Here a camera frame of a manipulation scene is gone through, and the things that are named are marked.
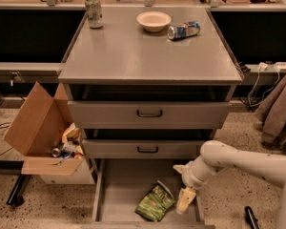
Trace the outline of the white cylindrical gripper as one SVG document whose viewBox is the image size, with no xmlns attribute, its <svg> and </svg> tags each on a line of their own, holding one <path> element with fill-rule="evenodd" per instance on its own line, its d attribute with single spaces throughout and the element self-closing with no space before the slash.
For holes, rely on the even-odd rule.
<svg viewBox="0 0 286 229">
<path fill-rule="evenodd" d="M 195 190 L 199 190 L 213 176 L 214 169 L 201 157 L 185 166 L 174 165 L 173 168 L 182 176 L 182 181 L 187 186 L 180 190 L 176 204 L 176 212 L 183 214 L 196 197 Z"/>
</svg>

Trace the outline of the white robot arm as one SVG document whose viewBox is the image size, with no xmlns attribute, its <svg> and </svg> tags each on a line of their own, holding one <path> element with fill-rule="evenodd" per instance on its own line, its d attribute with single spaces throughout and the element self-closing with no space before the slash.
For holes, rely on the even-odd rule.
<svg viewBox="0 0 286 229">
<path fill-rule="evenodd" d="M 196 191 L 228 168 L 236 168 L 283 189 L 276 229 L 286 229 L 286 156 L 241 151 L 217 140 L 204 142 L 195 160 L 174 165 L 185 185 L 179 192 L 176 212 L 183 214 Z"/>
</svg>

